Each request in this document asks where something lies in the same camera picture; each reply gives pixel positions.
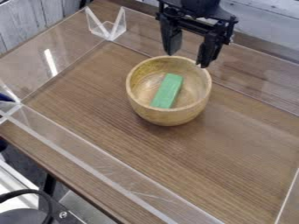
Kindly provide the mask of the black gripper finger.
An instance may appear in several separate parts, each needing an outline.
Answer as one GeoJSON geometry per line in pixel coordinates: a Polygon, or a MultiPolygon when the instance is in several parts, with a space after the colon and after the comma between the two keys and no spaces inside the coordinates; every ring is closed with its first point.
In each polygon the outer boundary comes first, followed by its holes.
{"type": "Polygon", "coordinates": [[[161,15],[161,31],[163,38],[163,49],[173,56],[182,48],[183,31],[178,27],[174,19],[170,19],[165,14],[161,15]]]}
{"type": "Polygon", "coordinates": [[[211,62],[218,58],[223,46],[223,40],[223,35],[214,32],[210,32],[205,36],[197,59],[197,64],[201,65],[202,68],[207,68],[211,62]]]}

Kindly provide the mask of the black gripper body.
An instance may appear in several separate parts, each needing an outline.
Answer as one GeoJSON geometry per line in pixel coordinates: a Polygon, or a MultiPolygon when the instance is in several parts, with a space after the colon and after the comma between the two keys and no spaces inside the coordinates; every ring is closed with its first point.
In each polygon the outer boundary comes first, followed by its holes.
{"type": "Polygon", "coordinates": [[[235,24],[239,22],[235,15],[221,8],[221,0],[158,0],[159,12],[157,19],[165,14],[174,19],[181,29],[206,35],[221,29],[223,44],[229,44],[235,24]]]}

